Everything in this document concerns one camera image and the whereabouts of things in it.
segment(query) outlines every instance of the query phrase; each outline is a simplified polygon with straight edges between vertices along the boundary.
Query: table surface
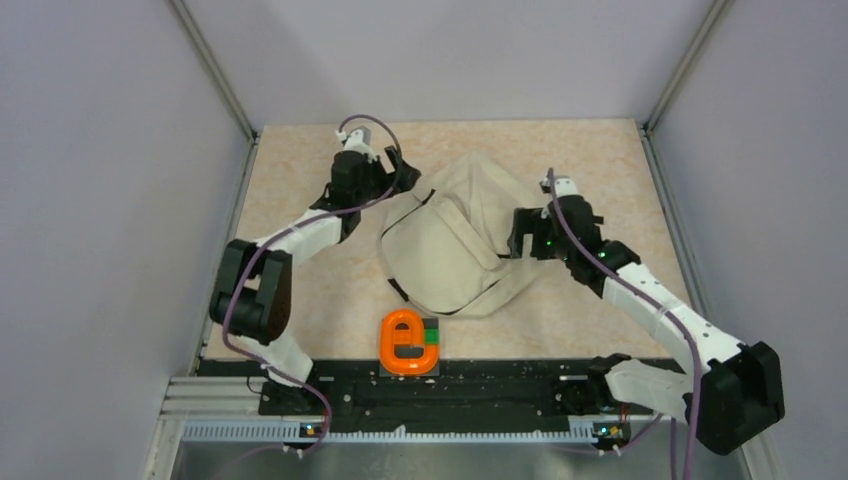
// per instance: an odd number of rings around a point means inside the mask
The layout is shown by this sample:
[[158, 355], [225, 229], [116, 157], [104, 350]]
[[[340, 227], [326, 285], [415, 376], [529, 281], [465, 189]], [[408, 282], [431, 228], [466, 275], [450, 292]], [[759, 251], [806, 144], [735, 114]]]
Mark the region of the table surface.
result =
[[[416, 122], [390, 125], [404, 158], [424, 175], [462, 155], [482, 152], [528, 187], [548, 167], [572, 177], [605, 217], [604, 238], [627, 244], [663, 284], [688, 301], [680, 268], [642, 150], [628, 119], [498, 122]], [[379, 127], [375, 148], [389, 145]], [[238, 227], [253, 240], [297, 219], [329, 180], [339, 150], [335, 126], [269, 126], [261, 136]], [[288, 328], [313, 358], [377, 358], [380, 322], [404, 306], [386, 283], [377, 239], [387, 204], [362, 215], [343, 244], [325, 249], [294, 271]], [[667, 356], [627, 315], [571, 279], [562, 263], [484, 319], [443, 319], [444, 358], [573, 358], [615, 352]], [[215, 325], [206, 358], [233, 358]]]

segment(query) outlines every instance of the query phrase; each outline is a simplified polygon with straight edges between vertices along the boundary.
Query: wire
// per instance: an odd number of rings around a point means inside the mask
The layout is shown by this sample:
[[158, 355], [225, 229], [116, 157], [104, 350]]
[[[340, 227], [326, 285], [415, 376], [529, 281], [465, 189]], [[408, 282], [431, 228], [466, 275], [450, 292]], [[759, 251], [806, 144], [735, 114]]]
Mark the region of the wire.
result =
[[[375, 117], [372, 117], [371, 115], [365, 115], [365, 114], [351, 115], [350, 117], [346, 118], [341, 123], [341, 125], [339, 126], [339, 130], [344, 128], [344, 125], [346, 125], [348, 122], [350, 122], [351, 120], [357, 119], [357, 118], [363, 118], [363, 119], [371, 120], [372, 122], [383, 127], [383, 129], [386, 130], [386, 133], [389, 134], [389, 136], [392, 138], [392, 141], [395, 143], [395, 148], [398, 151], [398, 155], [401, 156], [400, 155], [400, 153], [401, 153], [400, 142], [398, 141], [397, 136], [395, 136], [394, 132], [391, 130], [391, 128], [389, 128], [388, 125], [383, 123], [381, 120], [379, 120]], [[245, 286], [245, 283], [247, 283], [250, 272], [253, 271], [253, 268], [256, 266], [256, 263], [259, 261], [259, 257], [262, 256], [262, 254], [265, 253], [266, 250], [268, 250], [269, 246], [271, 246], [275, 242], [278, 242], [279, 240], [285, 238], [287, 235], [291, 234], [295, 230], [302, 229], [304, 227], [307, 227], [307, 226], [309, 226], [309, 225], [311, 225], [315, 222], [324, 220], [326, 218], [336, 217], [336, 216], [339, 216], [339, 215], [348, 215], [348, 214], [351, 214], [351, 213], [360, 212], [362, 210], [365, 210], [366, 208], [373, 207], [374, 205], [382, 202], [383, 200], [385, 200], [385, 199], [389, 198], [389, 196], [391, 196], [392, 192], [395, 190], [395, 188], [397, 188], [397, 184], [398, 184], [399, 180], [400, 180], [400, 174], [399, 174], [399, 172], [396, 172], [395, 177], [392, 181], [392, 185], [385, 192], [383, 192], [383, 194], [380, 195], [377, 199], [372, 200], [372, 201], [370, 201], [370, 202], [368, 202], [364, 205], [360, 205], [360, 206], [357, 206], [357, 207], [343, 208], [343, 209], [340, 209], [340, 210], [334, 210], [332, 212], [325, 212], [325, 213], [316, 215], [314, 217], [307, 218], [307, 219], [297, 223], [296, 225], [292, 225], [292, 226], [286, 228], [285, 230], [278, 232], [277, 234], [271, 236], [271, 238], [269, 238], [262, 245], [260, 245], [259, 248], [256, 249], [256, 252], [253, 253], [253, 256], [250, 257], [250, 260], [247, 262], [247, 265], [244, 268], [244, 272], [242, 273], [241, 277], [239, 278], [238, 283], [236, 283], [236, 288], [233, 290], [233, 295], [230, 298], [229, 304], [227, 305], [227, 311], [224, 313], [224, 321], [221, 322], [221, 338], [224, 341], [224, 345], [226, 345], [226, 347], [229, 348], [230, 350], [232, 350], [236, 353], [239, 353], [239, 354], [241, 354], [241, 355], [243, 355], [243, 356], [245, 356], [245, 357], [247, 357], [247, 358], [249, 358], [249, 359], [251, 359], [255, 362], [258, 362], [260, 365], [267, 365], [268, 362], [265, 361], [265, 359], [262, 358], [262, 356], [257, 355], [253, 352], [249, 352], [249, 351], [239, 347], [238, 345], [235, 345], [230, 340], [230, 335], [229, 335], [229, 333], [230, 333], [230, 323], [232, 322], [233, 311], [235, 310], [236, 303], [238, 302], [239, 296], [241, 295], [242, 291], [244, 290], [244, 286]], [[327, 400], [327, 397], [325, 397], [321, 392], [319, 392], [312, 385], [309, 385], [308, 383], [305, 383], [305, 382], [301, 382], [300, 380], [282, 372], [281, 370], [277, 369], [276, 367], [274, 367], [272, 365], [268, 365], [267, 369], [268, 369], [268, 371], [270, 371], [274, 375], [277, 375], [278, 377], [282, 378], [283, 380], [286, 380], [287, 382], [295, 384], [295, 385], [305, 389], [309, 393], [315, 395], [318, 398], [318, 400], [320, 400], [321, 403], [324, 405], [324, 410], [326, 412], [325, 418], [324, 418], [324, 426], [321, 429], [321, 432], [319, 433], [318, 438], [315, 440], [315, 443], [313, 443], [311, 446], [309, 446], [306, 450], [303, 450], [302, 454], [299, 454], [299, 455], [302, 455], [302, 456], [309, 455], [310, 453], [314, 452], [322, 443], [324, 443], [324, 439], [326, 438], [327, 433], [330, 430], [330, 423], [332, 422], [332, 419], [333, 419], [333, 407], [330, 406], [330, 402], [329, 402], [329, 400]], [[279, 445], [263, 445], [263, 446], [260, 446], [260, 447], [256, 447], [252, 450], [248, 450], [247, 452], [239, 455], [238, 457], [236, 457], [235, 459], [230, 461], [227, 465], [225, 465], [223, 468], [221, 468], [221, 470], [219, 470], [218, 473], [216, 473], [212, 478], [217, 479], [221, 476], [221, 474], [225, 470], [231, 468], [232, 466], [242, 462], [243, 460], [251, 457], [252, 455], [254, 455], [256, 453], [264, 452], [264, 451], [270, 450], [270, 449], [285, 449], [285, 447], [281, 447]]]
[[[631, 438], [630, 441], [627, 442], [627, 445], [624, 445], [623, 447], [619, 448], [618, 453], [622, 454], [622, 453], [626, 452], [627, 450], [630, 450], [631, 448], [633, 448], [639, 442], [641, 442], [642, 439], [645, 438], [645, 436], [648, 434], [648, 432], [650, 432], [651, 430], [656, 428], [657, 425], [659, 425], [660, 420], [662, 420], [662, 417], [663, 417], [662, 414], [659, 414], [656, 417], [654, 417], [654, 419], [651, 420], [651, 423], [645, 425], [644, 427], [642, 427], [642, 430], [639, 430], [639, 432], [636, 435], [633, 435], [633, 438]], [[576, 453], [578, 455], [591, 455], [591, 456], [594, 456], [594, 457], [597, 457], [598, 455], [600, 455], [599, 451], [595, 450], [595, 449], [585, 450], [585, 449], [569, 448], [569, 447], [553, 447], [553, 448], [556, 449], [556, 450], [561, 450], [563, 452]]]
[[[680, 330], [680, 333], [683, 335], [683, 338], [686, 340], [686, 343], [689, 345], [689, 350], [692, 352], [692, 370], [693, 374], [693, 386], [692, 386], [692, 410], [689, 417], [689, 436], [686, 441], [686, 459], [683, 464], [683, 480], [689, 480], [692, 477], [692, 468], [694, 467], [694, 457], [695, 457], [695, 445], [696, 445], [696, 434], [698, 432], [698, 412], [701, 407], [701, 379], [704, 376], [704, 369], [701, 365], [701, 356], [698, 353], [698, 345], [695, 344], [695, 339], [692, 338], [692, 334], [689, 333], [689, 330], [683, 325], [683, 322], [671, 311], [663, 308], [662, 304], [656, 301], [653, 297], [646, 294], [645, 292], [636, 288], [633, 284], [628, 282], [627, 280], [621, 278], [614, 271], [607, 268], [606, 265], [601, 263], [600, 260], [595, 258], [586, 247], [580, 243], [580, 239], [577, 238], [577, 235], [571, 230], [571, 227], [568, 226], [568, 222], [565, 221], [565, 215], [562, 214], [562, 209], [559, 206], [559, 202], [557, 201], [556, 194], [556, 178], [554, 177], [554, 169], [548, 169], [548, 183], [551, 185], [551, 198], [553, 199], [554, 211], [556, 213], [557, 219], [559, 220], [560, 225], [562, 225], [563, 230], [565, 230], [565, 234], [568, 235], [568, 238], [571, 240], [571, 243], [577, 247], [577, 250], [586, 257], [595, 267], [597, 267], [601, 272], [603, 272], [606, 276], [618, 282], [621, 286], [629, 290], [633, 295], [644, 300], [648, 305], [657, 309], [657, 311], [664, 312], [665, 316], [671, 321], [674, 326]], [[672, 445], [672, 455], [676, 453], [674, 449], [674, 445]]]
[[392, 138], [392, 142], [394, 142], [395, 148], [398, 151], [398, 156], [403, 158], [403, 152], [400, 149], [400, 142], [398, 141], [397, 137], [395, 136], [395, 132], [393, 132], [392, 129], [389, 128], [388, 125], [386, 125], [382, 120], [380, 120], [377, 117], [374, 117], [372, 115], [368, 115], [367, 113], [355, 113], [355, 114], [345, 118], [344, 120], [342, 120], [342, 123], [339, 124], [339, 131], [340, 132], [344, 131], [345, 125], [350, 123], [351, 120], [357, 120], [357, 119], [368, 120], [368, 121], [374, 122], [377, 125], [383, 127], [383, 130], [385, 130], [386, 133], [388, 133], [389, 136]]
[[250, 375], [245, 377], [244, 384], [247, 385], [247, 389], [250, 390], [250, 393], [255, 393], [257, 395], [262, 395], [262, 392], [257, 392], [253, 388], [250, 387]]

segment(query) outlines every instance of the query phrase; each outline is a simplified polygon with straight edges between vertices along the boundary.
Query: black strap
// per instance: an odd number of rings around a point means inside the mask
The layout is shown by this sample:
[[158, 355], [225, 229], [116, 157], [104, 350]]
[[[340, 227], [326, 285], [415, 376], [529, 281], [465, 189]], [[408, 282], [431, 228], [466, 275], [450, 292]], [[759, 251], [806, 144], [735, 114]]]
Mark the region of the black strap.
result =
[[398, 295], [400, 295], [400, 298], [402, 298], [404, 302], [409, 301], [409, 295], [407, 295], [406, 292], [404, 292], [403, 289], [400, 288], [400, 285], [397, 283], [397, 280], [395, 280], [394, 278], [390, 278], [388, 282], [389, 285], [391, 285], [392, 288], [394, 288], [395, 291], [398, 292]]
[[424, 200], [422, 200], [422, 201], [421, 201], [421, 203], [419, 203], [418, 205], [416, 205], [416, 206], [415, 206], [415, 208], [413, 208], [412, 210], [410, 210], [410, 211], [408, 211], [406, 214], [404, 214], [404, 216], [402, 216], [402, 217], [400, 217], [399, 219], [397, 219], [397, 220], [395, 221], [395, 223], [393, 223], [393, 224], [389, 225], [388, 227], [386, 227], [386, 229], [385, 229], [385, 230], [383, 230], [383, 233], [381, 233], [381, 234], [380, 234], [380, 240], [382, 240], [382, 239], [383, 239], [383, 237], [385, 237], [385, 236], [386, 236], [386, 232], [388, 232], [389, 230], [391, 230], [391, 229], [392, 229], [392, 227], [394, 227], [395, 225], [397, 225], [398, 223], [400, 223], [400, 222], [401, 222], [403, 219], [405, 219], [406, 217], [408, 217], [408, 216], [412, 215], [413, 213], [415, 213], [415, 211], [416, 211], [416, 210], [418, 210], [419, 208], [423, 207], [424, 205], [427, 205], [427, 202], [429, 202], [429, 201], [430, 201], [430, 199], [431, 199], [431, 198], [433, 198], [433, 195], [434, 195], [435, 193], [436, 193], [436, 191], [435, 191], [435, 190], [430, 189], [430, 194], [429, 194], [429, 195], [427, 195], [427, 198], [425, 198]]

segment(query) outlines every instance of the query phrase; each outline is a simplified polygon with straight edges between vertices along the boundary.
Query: enclosure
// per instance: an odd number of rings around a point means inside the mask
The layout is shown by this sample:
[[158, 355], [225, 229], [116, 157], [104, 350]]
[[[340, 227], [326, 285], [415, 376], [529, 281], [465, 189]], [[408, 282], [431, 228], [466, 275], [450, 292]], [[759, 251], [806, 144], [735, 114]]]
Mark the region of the enclosure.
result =
[[[699, 449], [697, 478], [842, 476], [835, 427], [844, 421], [829, 409], [848, 401], [839, 382], [845, 2], [14, 1], [3, 10], [0, 477], [208, 478], [257, 443], [185, 440], [186, 426], [206, 417], [187, 414], [202, 407], [169, 388], [190, 383], [204, 359], [233, 359], [207, 313], [224, 246], [308, 206], [338, 150], [335, 124], [357, 112], [396, 127], [410, 161], [431, 170], [476, 148], [516, 159], [528, 181], [547, 166], [584, 179], [608, 231], [643, 247], [670, 290], [780, 354], [785, 419], [730, 456]], [[375, 211], [311, 271], [364, 258]], [[384, 280], [371, 275], [360, 281]], [[476, 327], [446, 327], [455, 329], [449, 354], [666, 356], [560, 276], [527, 295], [564, 288], [568, 302], [510, 304], [491, 319], [488, 343], [462, 330]], [[381, 283], [360, 296], [302, 278], [296, 288], [335, 295], [303, 299], [323, 320], [293, 327], [314, 356], [372, 355], [376, 328], [345, 342], [321, 322], [348, 309], [364, 312], [348, 328], [367, 329], [394, 292]], [[511, 321], [527, 311], [539, 325], [530, 333]], [[509, 343], [520, 335], [524, 343]], [[254, 380], [235, 377], [227, 401], [253, 412], [258, 400], [242, 389]], [[226, 397], [233, 385], [205, 393]], [[620, 459], [541, 442], [339, 442], [302, 462], [266, 453], [226, 478], [671, 478], [668, 428]], [[410, 460], [392, 461], [400, 457]]]

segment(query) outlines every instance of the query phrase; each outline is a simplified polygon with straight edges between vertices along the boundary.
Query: gray wall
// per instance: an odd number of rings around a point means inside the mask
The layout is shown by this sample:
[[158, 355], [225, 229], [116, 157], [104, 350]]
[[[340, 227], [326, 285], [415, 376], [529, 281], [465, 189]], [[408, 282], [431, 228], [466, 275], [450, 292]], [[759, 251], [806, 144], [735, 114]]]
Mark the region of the gray wall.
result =
[[716, 324], [781, 355], [791, 478], [844, 478], [848, 3], [736, 2], [657, 142]]
[[163, 1], [4, 2], [0, 478], [136, 478], [246, 145]]
[[265, 125], [644, 119], [710, 1], [187, 3]]

